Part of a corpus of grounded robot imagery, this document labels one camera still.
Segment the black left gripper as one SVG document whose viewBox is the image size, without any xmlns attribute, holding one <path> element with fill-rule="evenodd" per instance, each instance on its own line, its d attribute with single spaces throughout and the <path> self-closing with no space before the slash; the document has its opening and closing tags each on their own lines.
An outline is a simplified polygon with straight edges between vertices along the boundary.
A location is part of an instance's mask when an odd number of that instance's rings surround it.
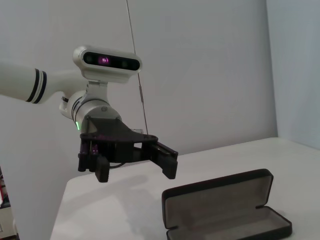
<svg viewBox="0 0 320 240">
<path fill-rule="evenodd" d="M 149 146 L 150 161 L 162 169 L 170 180 L 176 178 L 178 152 L 158 142 L 154 135 L 138 133 L 119 119 L 88 117 L 84 132 L 80 134 L 78 171 L 95 171 L 100 183 L 107 183 L 110 163 L 130 164 L 147 160 L 142 148 L 135 144 Z"/>
</svg>

